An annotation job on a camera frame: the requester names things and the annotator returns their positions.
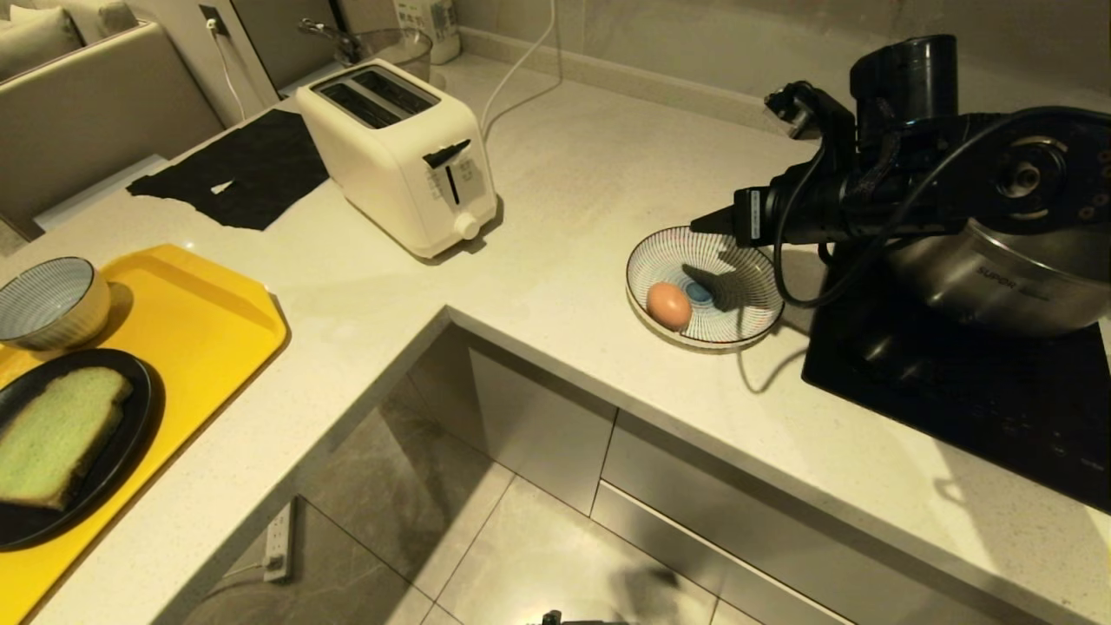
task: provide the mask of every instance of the yellow tray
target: yellow tray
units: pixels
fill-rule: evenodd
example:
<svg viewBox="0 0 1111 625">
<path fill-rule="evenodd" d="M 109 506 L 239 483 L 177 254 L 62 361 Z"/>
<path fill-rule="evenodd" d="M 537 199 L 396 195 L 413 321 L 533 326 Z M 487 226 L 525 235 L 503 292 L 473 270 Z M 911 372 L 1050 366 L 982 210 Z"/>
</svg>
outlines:
<svg viewBox="0 0 1111 625">
<path fill-rule="evenodd" d="M 166 411 L 147 455 L 99 510 L 48 543 L 0 553 L 0 624 L 28 618 L 128 503 L 286 345 L 286 323 L 266 286 L 179 246 L 124 255 L 101 271 L 112 311 L 104 332 L 82 349 L 120 350 L 150 365 L 162 379 Z M 42 360 L 0 347 L 0 387 Z"/>
</svg>

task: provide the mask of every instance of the striped bowl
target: striped bowl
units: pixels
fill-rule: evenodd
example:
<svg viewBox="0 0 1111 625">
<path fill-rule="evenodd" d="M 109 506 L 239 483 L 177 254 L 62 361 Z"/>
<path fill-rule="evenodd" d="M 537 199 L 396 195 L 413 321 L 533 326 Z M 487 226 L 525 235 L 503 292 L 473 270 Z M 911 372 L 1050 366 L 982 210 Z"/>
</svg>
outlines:
<svg viewBox="0 0 1111 625">
<path fill-rule="evenodd" d="M 104 329 L 110 304 L 108 282 L 91 262 L 48 260 L 0 289 L 0 344 L 32 352 L 81 345 Z"/>
<path fill-rule="evenodd" d="M 657 282 L 670 282 L 687 293 L 691 321 L 682 332 L 649 316 L 648 289 Z M 783 312 L 771 261 L 762 251 L 685 225 L 650 234 L 632 250 L 625 286 L 633 311 L 649 329 L 702 351 L 729 352 L 755 343 Z"/>
</svg>

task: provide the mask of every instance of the sofa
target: sofa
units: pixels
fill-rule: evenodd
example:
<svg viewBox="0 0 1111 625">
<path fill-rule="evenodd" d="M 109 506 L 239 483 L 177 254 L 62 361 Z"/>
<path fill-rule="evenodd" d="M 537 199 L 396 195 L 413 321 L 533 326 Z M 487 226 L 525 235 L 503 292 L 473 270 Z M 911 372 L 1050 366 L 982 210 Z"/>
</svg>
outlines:
<svg viewBox="0 0 1111 625">
<path fill-rule="evenodd" d="M 0 0 L 0 219 L 28 240 L 42 211 L 223 129 L 162 27 L 118 0 Z"/>
</svg>

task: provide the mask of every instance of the bread slice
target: bread slice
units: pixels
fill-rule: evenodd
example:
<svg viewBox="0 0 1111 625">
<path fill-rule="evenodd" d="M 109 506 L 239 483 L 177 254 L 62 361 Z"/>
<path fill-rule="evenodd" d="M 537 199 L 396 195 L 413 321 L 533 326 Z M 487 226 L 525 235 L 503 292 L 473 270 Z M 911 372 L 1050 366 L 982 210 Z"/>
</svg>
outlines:
<svg viewBox="0 0 1111 625">
<path fill-rule="evenodd" d="M 107 367 L 51 381 L 0 433 L 0 502 L 66 510 L 129 395 L 131 383 Z"/>
</svg>

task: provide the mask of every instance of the white countertop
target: white countertop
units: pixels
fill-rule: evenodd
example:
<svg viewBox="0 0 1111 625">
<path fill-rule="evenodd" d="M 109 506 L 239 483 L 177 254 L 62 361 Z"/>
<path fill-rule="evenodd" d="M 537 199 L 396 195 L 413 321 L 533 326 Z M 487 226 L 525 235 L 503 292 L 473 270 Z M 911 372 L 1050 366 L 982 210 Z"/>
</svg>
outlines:
<svg viewBox="0 0 1111 625">
<path fill-rule="evenodd" d="M 473 57 L 443 68 L 472 107 L 506 69 Z M 499 102 L 553 82 L 522 71 Z M 291 329 L 36 624 L 180 616 L 449 319 L 1035 615 L 1111 624 L 1107 515 L 804 384 L 807 337 L 790 327 L 708 356 L 633 316 L 623 270 L 640 239 L 767 183 L 812 145 L 564 82 L 498 120 L 488 149 L 504 220 L 439 264 L 330 181 L 264 232 L 119 192 L 3 262 L 0 279 L 60 254 L 104 263 L 173 242 L 264 282 Z"/>
</svg>

